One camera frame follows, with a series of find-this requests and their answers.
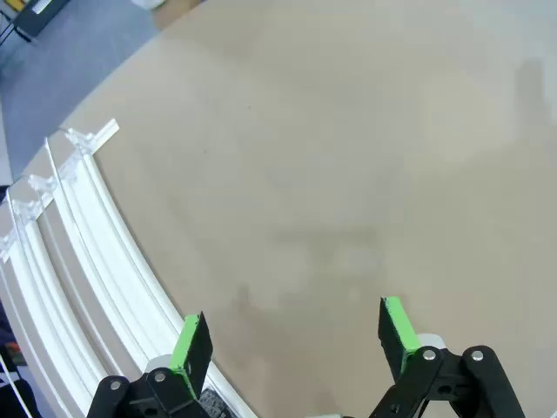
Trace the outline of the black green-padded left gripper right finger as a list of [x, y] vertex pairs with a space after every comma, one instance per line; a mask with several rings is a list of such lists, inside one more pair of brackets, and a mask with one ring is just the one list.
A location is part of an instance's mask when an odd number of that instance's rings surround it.
[[436, 334], [416, 334], [398, 297], [379, 304], [378, 337], [394, 383], [372, 417], [421, 417], [432, 401], [458, 417], [523, 417], [513, 386], [496, 353], [472, 346], [450, 352]]

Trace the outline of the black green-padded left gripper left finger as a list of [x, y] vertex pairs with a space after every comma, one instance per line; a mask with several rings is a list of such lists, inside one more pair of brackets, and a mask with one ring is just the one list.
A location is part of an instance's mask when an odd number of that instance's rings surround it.
[[213, 346], [205, 316], [185, 317], [169, 365], [156, 367], [135, 381], [103, 378], [93, 396], [90, 417], [206, 417], [199, 400]]

